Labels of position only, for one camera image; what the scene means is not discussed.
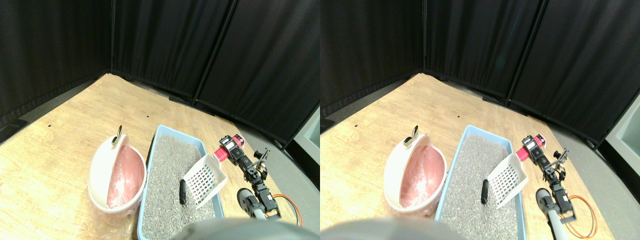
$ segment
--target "black curtain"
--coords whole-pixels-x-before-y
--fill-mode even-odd
[[[109,70],[111,1],[0,1],[0,127]]]
[[[640,90],[640,1],[549,1],[512,102],[600,143]]]
[[[198,102],[288,143],[319,104],[317,1],[240,1]]]
[[[425,73],[507,97],[538,1],[428,1]]]
[[[321,117],[422,69],[422,1],[321,1]]]
[[[228,2],[116,0],[113,73],[193,97]]]

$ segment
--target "wooden table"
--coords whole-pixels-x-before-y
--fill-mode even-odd
[[[0,239],[97,238],[86,188],[93,153],[123,125],[146,159],[160,124],[201,139],[210,153],[224,135],[239,133],[227,120],[107,74],[0,146]],[[250,143],[244,151],[252,156]],[[228,175],[220,191],[225,217],[248,217],[236,193],[251,185],[230,161],[222,168]],[[280,193],[271,177],[266,185]],[[288,203],[277,199],[279,221],[295,224]]]
[[[420,133],[431,137],[450,166],[469,124],[509,139],[514,150],[518,150],[527,135],[542,134],[548,143],[546,155],[551,156],[555,150],[562,152],[562,146],[541,120],[483,102],[431,76],[419,74],[321,136],[321,228],[387,215],[383,206],[387,157],[395,145],[411,134],[413,127],[418,125]],[[550,239],[547,220],[535,199],[536,190],[548,189],[548,183],[531,161],[523,164],[529,176],[529,183],[522,190],[527,237]],[[562,185],[567,193],[583,196],[595,208],[598,218],[595,239],[612,239],[598,206],[570,160],[565,168],[567,176]],[[588,234],[591,213],[579,200],[572,202],[578,217],[572,224],[581,234]]]

